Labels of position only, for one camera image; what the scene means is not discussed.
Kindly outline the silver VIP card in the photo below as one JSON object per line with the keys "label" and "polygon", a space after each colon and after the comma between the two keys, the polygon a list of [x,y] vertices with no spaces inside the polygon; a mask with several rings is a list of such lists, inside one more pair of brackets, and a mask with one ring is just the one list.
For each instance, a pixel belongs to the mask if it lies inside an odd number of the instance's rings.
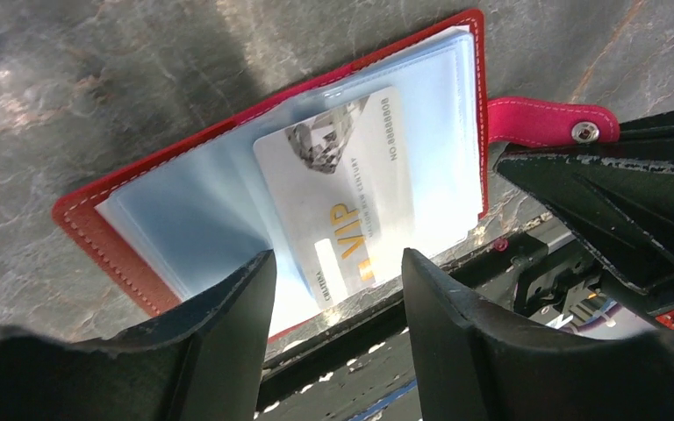
{"label": "silver VIP card", "polygon": [[414,208],[397,89],[263,136],[254,153],[321,308],[398,276]]}

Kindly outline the red leather card holder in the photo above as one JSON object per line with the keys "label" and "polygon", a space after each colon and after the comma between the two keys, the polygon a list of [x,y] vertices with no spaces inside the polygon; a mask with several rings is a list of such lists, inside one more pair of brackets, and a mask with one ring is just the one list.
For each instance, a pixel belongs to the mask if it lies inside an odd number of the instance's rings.
{"label": "red leather card holder", "polygon": [[276,255],[271,335],[434,257],[488,209],[488,147],[613,143],[597,105],[489,100],[472,9],[62,198],[59,225],[149,315]]}

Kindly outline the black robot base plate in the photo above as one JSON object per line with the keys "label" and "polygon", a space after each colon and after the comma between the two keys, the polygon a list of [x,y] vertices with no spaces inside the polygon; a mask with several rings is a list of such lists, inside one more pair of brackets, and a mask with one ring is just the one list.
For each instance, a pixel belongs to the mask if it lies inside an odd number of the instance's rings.
{"label": "black robot base plate", "polygon": [[453,299],[514,319],[563,318],[601,266],[560,222],[452,267],[413,261],[406,289],[268,363],[258,420],[501,420],[487,348]]}

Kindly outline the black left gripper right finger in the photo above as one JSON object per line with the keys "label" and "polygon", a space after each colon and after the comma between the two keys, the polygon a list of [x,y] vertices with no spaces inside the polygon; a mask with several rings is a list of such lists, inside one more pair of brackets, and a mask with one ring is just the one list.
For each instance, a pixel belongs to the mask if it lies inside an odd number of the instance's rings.
{"label": "black left gripper right finger", "polygon": [[419,251],[402,260],[425,420],[674,420],[674,331],[600,340],[514,314]]}

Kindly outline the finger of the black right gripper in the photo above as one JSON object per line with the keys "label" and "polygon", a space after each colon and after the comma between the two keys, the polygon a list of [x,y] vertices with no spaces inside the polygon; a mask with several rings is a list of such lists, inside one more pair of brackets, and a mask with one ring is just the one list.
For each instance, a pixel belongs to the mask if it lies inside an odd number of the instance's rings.
{"label": "finger of the black right gripper", "polygon": [[674,310],[674,111],[625,123],[614,143],[509,147],[496,171],[572,231],[615,300]]}

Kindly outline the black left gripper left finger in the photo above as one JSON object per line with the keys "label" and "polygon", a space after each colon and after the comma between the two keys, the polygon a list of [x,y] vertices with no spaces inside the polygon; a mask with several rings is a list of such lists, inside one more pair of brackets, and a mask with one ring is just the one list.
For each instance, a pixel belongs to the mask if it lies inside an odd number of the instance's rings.
{"label": "black left gripper left finger", "polygon": [[250,420],[275,286],[265,251],[110,339],[0,326],[0,420]]}

